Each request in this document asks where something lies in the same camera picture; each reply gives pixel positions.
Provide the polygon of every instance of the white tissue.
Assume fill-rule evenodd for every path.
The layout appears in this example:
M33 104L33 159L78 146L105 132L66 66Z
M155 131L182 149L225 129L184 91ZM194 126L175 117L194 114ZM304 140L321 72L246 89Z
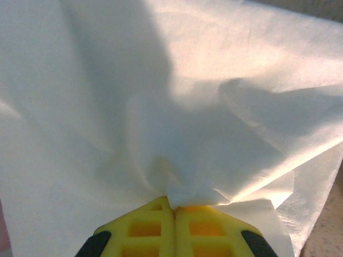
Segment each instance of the white tissue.
M343 156L343 26L248 1L0 3L14 257L167 195L298 255Z

